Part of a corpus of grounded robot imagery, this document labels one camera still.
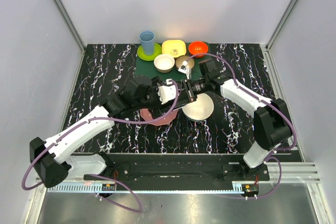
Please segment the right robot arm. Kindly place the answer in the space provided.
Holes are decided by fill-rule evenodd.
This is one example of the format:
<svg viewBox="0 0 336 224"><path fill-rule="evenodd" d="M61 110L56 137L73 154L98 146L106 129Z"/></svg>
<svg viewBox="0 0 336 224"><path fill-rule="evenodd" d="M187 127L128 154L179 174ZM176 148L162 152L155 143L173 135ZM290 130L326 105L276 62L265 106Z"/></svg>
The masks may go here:
<svg viewBox="0 0 336 224"><path fill-rule="evenodd" d="M194 121L202 121L214 109L205 92L215 93L236 103L253 117L254 143L243 155L238 167L239 176L250 180L257 174L257 168L266 162L273 152L281 149L281 144L290 137L296 137L287 104L282 99L269 99L242 85L228 68L222 72L215 60L199 62L202 76L182 82L182 108L186 116Z"/></svg>

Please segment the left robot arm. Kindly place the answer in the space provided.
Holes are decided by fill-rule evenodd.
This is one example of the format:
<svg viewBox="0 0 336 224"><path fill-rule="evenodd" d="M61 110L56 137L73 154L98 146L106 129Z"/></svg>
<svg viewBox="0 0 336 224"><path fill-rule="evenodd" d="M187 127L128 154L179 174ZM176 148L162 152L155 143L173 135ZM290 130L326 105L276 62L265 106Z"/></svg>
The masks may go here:
<svg viewBox="0 0 336 224"><path fill-rule="evenodd" d="M113 161L104 154L89 154L78 159L73 152L99 133L116 123L131 124L128 114L140 109L176 108L178 84L172 79L161 81L137 76L115 93L109 94L81 120L62 132L42 140L36 137L29 144L30 166L22 180L22 188L29 190L26 179L34 169L41 184L47 188L62 183L68 177L97 175L103 180L113 175Z"/></svg>

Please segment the phone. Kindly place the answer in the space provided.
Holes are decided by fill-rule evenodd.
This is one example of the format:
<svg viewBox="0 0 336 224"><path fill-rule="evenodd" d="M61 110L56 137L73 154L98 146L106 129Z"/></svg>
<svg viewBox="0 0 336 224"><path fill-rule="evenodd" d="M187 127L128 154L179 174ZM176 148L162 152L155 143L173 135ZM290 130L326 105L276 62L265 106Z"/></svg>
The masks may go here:
<svg viewBox="0 0 336 224"><path fill-rule="evenodd" d="M179 105L176 105L174 107L174 109L170 113L168 113L168 110L171 108L171 106L172 106L172 103L168 103L168 104L164 104L164 105L160 106L157 109L154 109L153 110L153 118L156 119L156 118L164 116L164 117L162 117L162 119L173 120L176 117L176 115L177 115L177 113L178 113L178 111L181 107Z"/></svg>

